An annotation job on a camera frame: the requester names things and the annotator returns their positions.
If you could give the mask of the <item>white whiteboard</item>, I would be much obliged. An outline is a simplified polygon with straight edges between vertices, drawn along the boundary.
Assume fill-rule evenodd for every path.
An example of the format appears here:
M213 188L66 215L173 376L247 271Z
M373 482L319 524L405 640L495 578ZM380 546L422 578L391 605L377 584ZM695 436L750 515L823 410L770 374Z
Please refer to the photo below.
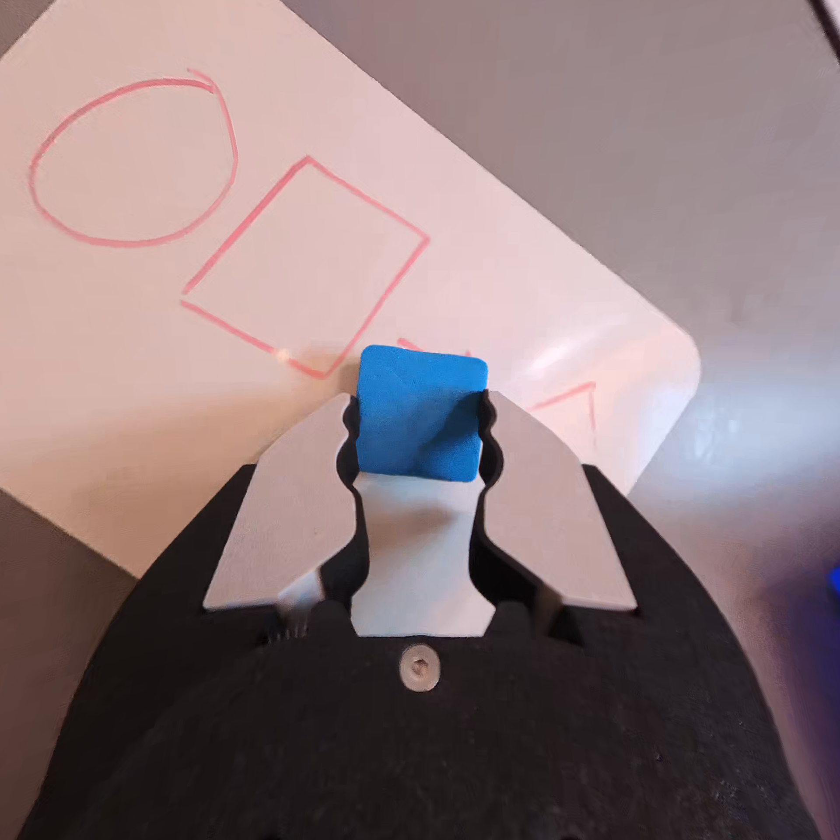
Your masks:
M56 2L2 58L2 488L136 576L362 350L481 358L628 492L690 336L280 2Z

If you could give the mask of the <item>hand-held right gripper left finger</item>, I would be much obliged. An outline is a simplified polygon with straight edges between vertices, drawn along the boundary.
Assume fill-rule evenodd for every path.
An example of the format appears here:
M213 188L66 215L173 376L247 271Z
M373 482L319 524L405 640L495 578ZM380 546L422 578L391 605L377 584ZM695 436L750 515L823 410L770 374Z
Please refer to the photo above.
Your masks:
M351 608L370 570L354 487L359 425L357 400L341 393L260 455L206 590L206 610L307 613L324 600Z

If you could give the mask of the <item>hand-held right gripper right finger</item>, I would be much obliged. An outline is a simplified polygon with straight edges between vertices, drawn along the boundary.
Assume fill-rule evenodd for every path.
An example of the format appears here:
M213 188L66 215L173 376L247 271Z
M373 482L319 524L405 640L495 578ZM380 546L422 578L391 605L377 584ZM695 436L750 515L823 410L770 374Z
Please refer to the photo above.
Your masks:
M469 577L494 606L632 613L637 598L582 463L560 437L497 391L479 405L483 487Z

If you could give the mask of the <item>blue whiteboard eraser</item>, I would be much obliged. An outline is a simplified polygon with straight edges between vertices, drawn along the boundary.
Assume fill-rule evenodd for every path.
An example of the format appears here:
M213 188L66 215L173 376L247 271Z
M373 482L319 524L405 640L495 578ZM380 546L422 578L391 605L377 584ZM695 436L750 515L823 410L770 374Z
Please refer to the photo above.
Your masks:
M360 471L449 482L479 472L482 359L373 344L360 356Z

